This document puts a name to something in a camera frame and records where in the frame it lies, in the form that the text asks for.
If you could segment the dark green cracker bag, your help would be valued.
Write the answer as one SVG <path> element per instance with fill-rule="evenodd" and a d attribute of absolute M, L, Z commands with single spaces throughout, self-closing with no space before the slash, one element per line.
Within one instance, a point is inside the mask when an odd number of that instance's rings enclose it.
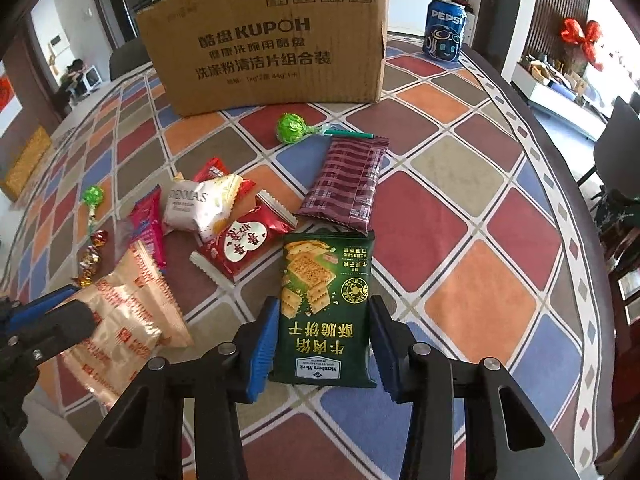
<path fill-rule="evenodd" d="M 293 385 L 373 388 L 368 300 L 375 234 L 284 238 L 279 335 L 270 378 Z"/>

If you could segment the beige red printed snack bag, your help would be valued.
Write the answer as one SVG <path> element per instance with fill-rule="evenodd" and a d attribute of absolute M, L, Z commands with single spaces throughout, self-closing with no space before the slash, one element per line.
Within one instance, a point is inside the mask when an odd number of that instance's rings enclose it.
<path fill-rule="evenodd" d="M 72 297 L 86 304 L 96 328 L 62 352 L 76 380 L 109 408 L 124 393 L 158 346 L 193 344 L 178 302 L 140 240 L 114 270 Z"/>

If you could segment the maroon striped snack pack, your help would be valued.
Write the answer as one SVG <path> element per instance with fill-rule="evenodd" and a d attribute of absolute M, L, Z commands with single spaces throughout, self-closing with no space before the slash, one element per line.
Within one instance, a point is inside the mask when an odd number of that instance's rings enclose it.
<path fill-rule="evenodd" d="M 334 136 L 298 214 L 367 234 L 390 140 Z"/>

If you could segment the green lollipop with stick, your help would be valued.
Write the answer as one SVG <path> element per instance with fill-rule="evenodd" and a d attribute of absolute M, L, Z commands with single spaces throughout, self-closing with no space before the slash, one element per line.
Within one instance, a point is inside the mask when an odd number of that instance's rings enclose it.
<path fill-rule="evenodd" d="M 276 137 L 283 144 L 296 144 L 310 136 L 344 136 L 345 138 L 373 139 L 372 133 L 334 129 L 328 126 L 310 126 L 302 116 L 283 114 L 276 125 Z"/>

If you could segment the red gold wrapped candies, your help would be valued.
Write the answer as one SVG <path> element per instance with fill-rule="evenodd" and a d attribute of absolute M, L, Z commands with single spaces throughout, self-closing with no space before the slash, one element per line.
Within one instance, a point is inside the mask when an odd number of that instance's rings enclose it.
<path fill-rule="evenodd" d="M 89 286 L 98 274 L 102 262 L 102 248 L 108 242 L 108 232 L 97 230 L 89 237 L 89 244 L 78 263 L 78 275 L 74 283 L 81 288 Z"/>

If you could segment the red white snack packet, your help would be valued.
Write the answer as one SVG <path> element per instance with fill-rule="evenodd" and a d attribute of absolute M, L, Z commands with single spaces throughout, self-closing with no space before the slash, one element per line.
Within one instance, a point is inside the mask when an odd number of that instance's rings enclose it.
<path fill-rule="evenodd" d="M 232 289 L 236 277 L 272 240 L 296 228 L 294 214 L 261 190 L 255 195 L 255 207 L 191 252 L 190 261 L 219 287 Z"/>

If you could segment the colourful diamond pattern table mat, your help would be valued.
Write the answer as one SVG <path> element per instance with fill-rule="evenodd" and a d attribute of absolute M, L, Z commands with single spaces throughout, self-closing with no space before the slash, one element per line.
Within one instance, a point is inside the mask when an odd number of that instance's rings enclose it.
<path fill-rule="evenodd" d="M 497 81 L 474 58 L 434 63 L 398 38 L 380 102 L 292 106 L 311 125 L 387 140 L 374 240 L 306 217 L 292 240 L 269 235 L 248 218 L 256 200 L 246 194 L 231 216 L 243 259 L 221 287 L 191 262 L 196 234 L 165 236 L 165 281 L 193 340 L 160 347 L 166 359 L 198 358 L 254 320 L 266 297 L 283 300 L 288 378 L 239 407 L 253 478 L 399 476 L 411 408 L 390 400 L 374 357 L 360 349 L 367 295 L 450 358 L 498 359 L 577 469 L 612 444 L 613 323 L 598 237 L 563 157 Z M 219 158 L 297 212 L 331 144 L 324 136 L 279 143 L 278 106 L 182 118 L 151 66 L 78 114 L 2 218 L 1 285 L 24 301 L 76 275 L 90 186 L 104 194 L 96 225 L 108 235 L 108 273 L 132 208 L 149 192 L 169 196 L 177 178 Z"/>

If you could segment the small red snack packet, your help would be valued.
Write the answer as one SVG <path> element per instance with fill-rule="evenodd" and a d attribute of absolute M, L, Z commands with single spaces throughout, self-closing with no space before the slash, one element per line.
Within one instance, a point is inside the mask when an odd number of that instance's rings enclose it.
<path fill-rule="evenodd" d="M 163 271 L 166 268 L 166 256 L 160 218 L 160 196 L 162 189 L 157 184 L 136 201 L 129 214 L 129 220 L 132 226 L 130 242 L 140 240 L 158 268 Z"/>

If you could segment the small green lollipop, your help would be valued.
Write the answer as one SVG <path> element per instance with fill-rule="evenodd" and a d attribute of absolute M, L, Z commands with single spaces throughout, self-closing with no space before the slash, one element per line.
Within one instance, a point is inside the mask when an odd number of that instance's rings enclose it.
<path fill-rule="evenodd" d="M 104 201 L 104 191 L 99 185 L 91 185 L 82 192 L 81 201 L 88 209 L 87 230 L 90 235 L 96 228 L 96 210 Z"/>

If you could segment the white Denmas pastry packet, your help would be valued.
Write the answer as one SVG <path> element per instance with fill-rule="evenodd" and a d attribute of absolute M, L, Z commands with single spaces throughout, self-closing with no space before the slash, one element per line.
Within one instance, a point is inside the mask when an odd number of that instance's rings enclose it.
<path fill-rule="evenodd" d="M 228 224 L 242 182 L 237 174 L 203 182 L 175 178 L 166 200 L 164 226 L 198 232 L 203 242 L 213 240 Z"/>

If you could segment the yellow woven tissue box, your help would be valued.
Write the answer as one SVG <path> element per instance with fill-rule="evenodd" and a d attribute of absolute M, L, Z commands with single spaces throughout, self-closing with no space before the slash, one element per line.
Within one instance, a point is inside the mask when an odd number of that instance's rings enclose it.
<path fill-rule="evenodd" d="M 1 178 L 1 191 L 12 203 L 20 198 L 27 181 L 51 146 L 50 136 L 43 126 L 39 126 L 6 170 L 6 175 Z"/>

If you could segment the dark grey dining chair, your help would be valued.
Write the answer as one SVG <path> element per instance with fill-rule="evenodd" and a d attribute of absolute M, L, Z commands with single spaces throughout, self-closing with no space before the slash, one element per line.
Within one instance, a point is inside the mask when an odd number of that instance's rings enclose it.
<path fill-rule="evenodd" d="M 110 56 L 110 79 L 115 80 L 150 61 L 149 53 L 140 37 L 127 41 Z"/>

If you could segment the dark chair at right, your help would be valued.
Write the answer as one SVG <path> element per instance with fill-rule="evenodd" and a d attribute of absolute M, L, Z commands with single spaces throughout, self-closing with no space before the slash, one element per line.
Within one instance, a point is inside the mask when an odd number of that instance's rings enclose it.
<path fill-rule="evenodd" d="M 586 183 L 596 174 L 602 184 L 594 223 L 600 236 L 619 226 L 639 226 L 639 112 L 622 98 L 593 148 L 593 166 L 578 179 Z"/>

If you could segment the white low TV cabinet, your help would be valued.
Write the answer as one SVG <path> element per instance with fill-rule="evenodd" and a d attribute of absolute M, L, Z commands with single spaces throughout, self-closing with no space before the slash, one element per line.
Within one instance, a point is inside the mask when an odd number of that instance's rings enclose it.
<path fill-rule="evenodd" d="M 593 141 L 600 138 L 613 113 L 612 105 L 600 99 L 591 102 L 585 98 L 579 104 L 577 96 L 545 86 L 518 64 L 514 66 L 511 82 L 530 107 L 566 122 Z"/>

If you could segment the brown cardboard box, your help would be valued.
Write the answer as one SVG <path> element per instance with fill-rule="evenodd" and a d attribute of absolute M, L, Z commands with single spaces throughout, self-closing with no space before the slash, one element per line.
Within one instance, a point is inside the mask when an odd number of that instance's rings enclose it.
<path fill-rule="evenodd" d="M 387 0 L 162 0 L 137 24 L 180 116 L 381 97 Z"/>

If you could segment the blue Pepsi can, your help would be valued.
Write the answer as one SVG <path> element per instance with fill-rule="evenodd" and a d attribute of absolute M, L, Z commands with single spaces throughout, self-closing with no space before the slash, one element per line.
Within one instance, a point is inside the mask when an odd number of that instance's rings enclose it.
<path fill-rule="evenodd" d="M 432 0 L 427 7 L 423 52 L 442 62 L 457 61 L 465 23 L 464 6 L 447 0 Z"/>

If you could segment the red balloon flower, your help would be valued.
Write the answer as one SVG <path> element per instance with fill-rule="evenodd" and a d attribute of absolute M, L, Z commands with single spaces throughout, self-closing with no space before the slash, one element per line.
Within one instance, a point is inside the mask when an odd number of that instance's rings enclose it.
<path fill-rule="evenodd" d="M 602 37 L 602 29 L 597 21 L 588 21 L 582 27 L 574 18 L 564 18 L 560 37 L 566 44 L 580 47 L 587 62 L 602 72 L 603 65 L 597 61 L 596 52 L 596 43 Z"/>

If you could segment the dark interior door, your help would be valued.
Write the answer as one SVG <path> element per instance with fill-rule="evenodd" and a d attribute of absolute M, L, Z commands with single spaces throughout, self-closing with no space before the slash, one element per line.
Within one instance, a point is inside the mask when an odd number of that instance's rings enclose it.
<path fill-rule="evenodd" d="M 480 0 L 472 48 L 495 70 L 502 70 L 521 0 Z"/>

